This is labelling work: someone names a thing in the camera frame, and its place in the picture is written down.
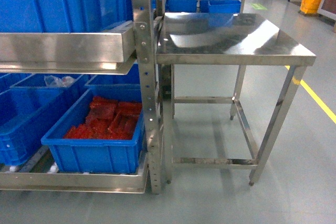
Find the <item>metal rack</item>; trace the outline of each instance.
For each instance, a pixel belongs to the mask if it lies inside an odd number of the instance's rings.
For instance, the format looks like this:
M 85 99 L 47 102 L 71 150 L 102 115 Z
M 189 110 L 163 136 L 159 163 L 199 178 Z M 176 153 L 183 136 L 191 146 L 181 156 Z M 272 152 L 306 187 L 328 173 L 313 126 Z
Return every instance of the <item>metal rack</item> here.
M 80 174 L 52 170 L 54 160 L 43 146 L 23 166 L 0 167 L 0 189 L 143 193 L 149 173 L 152 192 L 159 194 L 163 182 L 172 179 L 173 165 L 252 169 L 250 182 L 257 181 L 306 66 L 311 66 L 315 60 L 314 54 L 258 15 L 165 15 L 163 3 L 164 0 L 156 0 L 154 19 L 151 0 L 132 0 L 134 22 L 105 33 L 0 34 L 0 69 L 3 72 L 126 74 L 137 58 L 148 150 L 142 153 L 136 174 Z M 189 31 L 185 27 L 189 23 L 199 23 L 205 30 Z M 210 39 L 205 40 L 208 44 L 199 44 L 200 34 Z M 242 43 L 246 38 L 261 39 L 260 46 L 244 47 Z M 175 98 L 174 64 L 239 65 L 234 95 L 229 98 Z M 239 100 L 246 65 L 291 65 L 258 153 Z M 252 159 L 173 157 L 173 100 L 230 103 L 231 118 L 238 113 Z

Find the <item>gray epoxy floor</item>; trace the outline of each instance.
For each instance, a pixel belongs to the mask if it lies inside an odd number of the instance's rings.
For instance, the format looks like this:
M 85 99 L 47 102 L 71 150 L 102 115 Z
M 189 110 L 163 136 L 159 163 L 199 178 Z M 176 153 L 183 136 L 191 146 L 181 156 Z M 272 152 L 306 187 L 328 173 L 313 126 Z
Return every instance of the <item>gray epoxy floor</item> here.
M 255 11 L 251 3 L 268 8 Z M 304 80 L 336 111 L 336 34 L 285 0 L 247 0 L 317 56 Z M 176 66 L 176 95 L 231 95 L 237 67 Z M 248 67 L 241 102 L 261 142 L 285 67 Z M 176 106 L 175 155 L 248 158 L 229 106 Z M 247 170 L 176 169 L 161 195 L 0 192 L 0 223 L 336 223 L 336 125 L 300 87 L 258 183 Z

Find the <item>perforated metal upright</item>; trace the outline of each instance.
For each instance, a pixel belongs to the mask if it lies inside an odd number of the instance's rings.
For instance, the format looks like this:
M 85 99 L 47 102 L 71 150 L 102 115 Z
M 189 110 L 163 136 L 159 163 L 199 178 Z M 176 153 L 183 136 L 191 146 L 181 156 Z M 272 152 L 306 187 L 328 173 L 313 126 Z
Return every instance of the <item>perforated metal upright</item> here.
M 164 14 L 163 0 L 157 0 L 156 13 Z M 162 188 L 162 134 L 160 134 L 160 107 L 158 106 L 159 87 L 156 81 L 156 58 L 154 15 L 151 0 L 132 0 L 134 16 L 135 48 L 140 73 L 140 85 L 146 128 L 149 171 L 152 191 L 155 194 Z

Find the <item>yellow floor line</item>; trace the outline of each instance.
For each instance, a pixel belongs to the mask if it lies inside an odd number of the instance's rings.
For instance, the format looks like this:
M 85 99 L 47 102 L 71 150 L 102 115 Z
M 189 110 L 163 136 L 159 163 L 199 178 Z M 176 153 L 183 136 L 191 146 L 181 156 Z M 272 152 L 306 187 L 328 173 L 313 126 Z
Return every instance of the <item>yellow floor line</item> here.
M 302 87 L 307 91 L 307 93 L 316 101 L 318 106 L 330 117 L 330 119 L 336 124 L 336 115 L 331 109 L 322 101 L 321 98 L 308 86 L 308 84 L 301 80 Z

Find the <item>table top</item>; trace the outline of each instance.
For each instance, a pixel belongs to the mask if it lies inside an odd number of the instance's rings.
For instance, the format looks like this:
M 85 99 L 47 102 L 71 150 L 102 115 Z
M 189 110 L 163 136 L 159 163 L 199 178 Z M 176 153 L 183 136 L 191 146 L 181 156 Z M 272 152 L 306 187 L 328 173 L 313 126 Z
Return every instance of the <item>table top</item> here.
M 166 13 L 161 64 L 312 66 L 316 56 L 258 14 Z

